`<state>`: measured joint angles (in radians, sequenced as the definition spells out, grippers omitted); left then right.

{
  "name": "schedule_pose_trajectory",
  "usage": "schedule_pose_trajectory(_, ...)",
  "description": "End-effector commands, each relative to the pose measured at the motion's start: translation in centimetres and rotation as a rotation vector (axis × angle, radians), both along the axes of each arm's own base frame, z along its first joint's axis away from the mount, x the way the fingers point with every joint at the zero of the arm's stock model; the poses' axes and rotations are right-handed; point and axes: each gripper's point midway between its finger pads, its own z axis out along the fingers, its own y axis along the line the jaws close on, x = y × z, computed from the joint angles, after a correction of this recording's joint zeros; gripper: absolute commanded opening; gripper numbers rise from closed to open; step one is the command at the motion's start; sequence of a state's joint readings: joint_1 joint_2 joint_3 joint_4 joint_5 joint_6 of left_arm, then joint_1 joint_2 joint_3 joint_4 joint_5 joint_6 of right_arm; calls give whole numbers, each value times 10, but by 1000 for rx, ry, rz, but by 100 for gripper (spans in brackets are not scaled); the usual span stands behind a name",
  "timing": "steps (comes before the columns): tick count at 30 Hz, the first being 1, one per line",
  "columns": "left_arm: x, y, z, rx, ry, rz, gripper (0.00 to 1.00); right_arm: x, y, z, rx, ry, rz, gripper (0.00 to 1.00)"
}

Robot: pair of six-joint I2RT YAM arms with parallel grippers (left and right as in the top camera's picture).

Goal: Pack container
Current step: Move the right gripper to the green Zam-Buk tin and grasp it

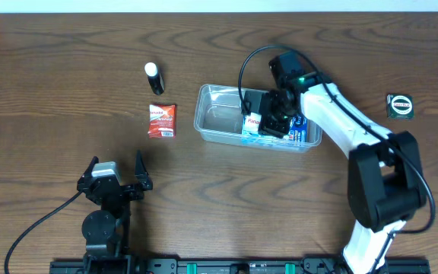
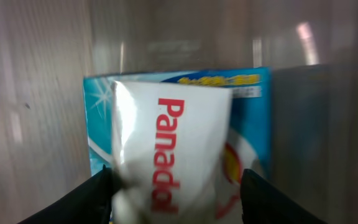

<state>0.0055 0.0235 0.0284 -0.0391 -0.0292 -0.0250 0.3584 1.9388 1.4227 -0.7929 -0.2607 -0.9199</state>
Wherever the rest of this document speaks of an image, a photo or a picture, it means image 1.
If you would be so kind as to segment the blue Cool Fever box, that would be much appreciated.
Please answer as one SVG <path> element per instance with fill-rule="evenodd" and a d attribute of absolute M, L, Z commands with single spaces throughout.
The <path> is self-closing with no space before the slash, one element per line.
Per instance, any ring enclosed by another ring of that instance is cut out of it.
<path fill-rule="evenodd" d="M 244 136 L 241 133 L 241 140 L 245 144 L 257 144 L 271 147 L 280 145 L 298 146 L 300 143 L 306 141 L 307 129 L 307 120 L 303 116 L 297 116 L 290 121 L 288 134 L 281 138 L 261 134 L 259 132 L 258 136 Z"/>

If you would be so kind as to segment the white Panadol box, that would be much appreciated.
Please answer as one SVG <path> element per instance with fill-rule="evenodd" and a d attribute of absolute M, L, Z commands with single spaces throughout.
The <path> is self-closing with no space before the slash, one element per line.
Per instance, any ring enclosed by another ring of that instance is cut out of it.
<path fill-rule="evenodd" d="M 258 136 L 259 135 L 259 124 L 261 122 L 262 116 L 257 113 L 250 113 L 244 116 L 242 135 L 244 136 Z"/>

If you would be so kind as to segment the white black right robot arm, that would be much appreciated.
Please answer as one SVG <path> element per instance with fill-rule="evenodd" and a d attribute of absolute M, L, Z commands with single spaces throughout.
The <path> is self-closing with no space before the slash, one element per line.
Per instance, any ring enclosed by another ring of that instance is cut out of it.
<path fill-rule="evenodd" d="M 256 109 L 262 117 L 259 132 L 282 138 L 294 117 L 303 116 L 344 152 L 348 203 L 356 222 L 342 251 L 343 269 L 376 273 L 414 213 L 424 206 L 435 209 L 418 144 L 411 133 L 395 134 L 362 114 L 317 67 L 306 71 L 302 64 L 307 60 L 289 50 L 269 62 L 276 88 L 263 94 Z"/>

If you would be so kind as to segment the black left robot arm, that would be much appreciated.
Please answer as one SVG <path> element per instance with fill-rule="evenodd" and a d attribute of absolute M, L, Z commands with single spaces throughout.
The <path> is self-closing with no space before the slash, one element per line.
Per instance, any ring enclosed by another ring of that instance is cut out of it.
<path fill-rule="evenodd" d="M 128 254 L 130 202 L 142 200 L 153 189 L 141 152 L 135 157 L 136 183 L 122 185 L 114 161 L 99 162 L 93 157 L 77 182 L 77 191 L 100 207 L 82 223 L 86 240 L 83 257 L 85 273 L 131 273 L 135 260 Z"/>

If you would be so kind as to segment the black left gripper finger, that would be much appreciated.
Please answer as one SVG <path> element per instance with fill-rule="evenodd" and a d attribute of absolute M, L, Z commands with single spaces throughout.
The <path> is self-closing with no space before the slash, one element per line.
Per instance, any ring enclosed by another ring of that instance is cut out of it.
<path fill-rule="evenodd" d="M 83 178 L 92 177 L 91 173 L 94 169 L 95 164 L 99 163 L 99 158 L 97 156 L 93 156 L 88 167 L 86 168 L 85 172 L 83 173 Z"/>
<path fill-rule="evenodd" d="M 137 150 L 135 156 L 135 178 L 138 182 L 148 182 L 150 179 L 140 150 Z"/>

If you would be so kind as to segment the green Zam-Buk tin box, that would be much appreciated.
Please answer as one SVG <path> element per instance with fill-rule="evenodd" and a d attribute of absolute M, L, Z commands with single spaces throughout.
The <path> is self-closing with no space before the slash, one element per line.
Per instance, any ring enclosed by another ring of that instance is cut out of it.
<path fill-rule="evenodd" d="M 388 94 L 386 97 L 387 117 L 391 119 L 413 119 L 414 103 L 407 94 Z"/>

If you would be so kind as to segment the clear plastic container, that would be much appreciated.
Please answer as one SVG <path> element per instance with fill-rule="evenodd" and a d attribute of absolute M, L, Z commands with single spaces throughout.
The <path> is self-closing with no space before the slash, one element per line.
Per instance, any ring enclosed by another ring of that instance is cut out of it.
<path fill-rule="evenodd" d="M 245 144 L 241 140 L 244 115 L 236 87 L 204 84 L 199 89 L 194 127 L 205 141 L 228 145 L 304 153 L 322 141 L 322 130 L 307 120 L 306 141 L 298 146 L 262 146 Z"/>

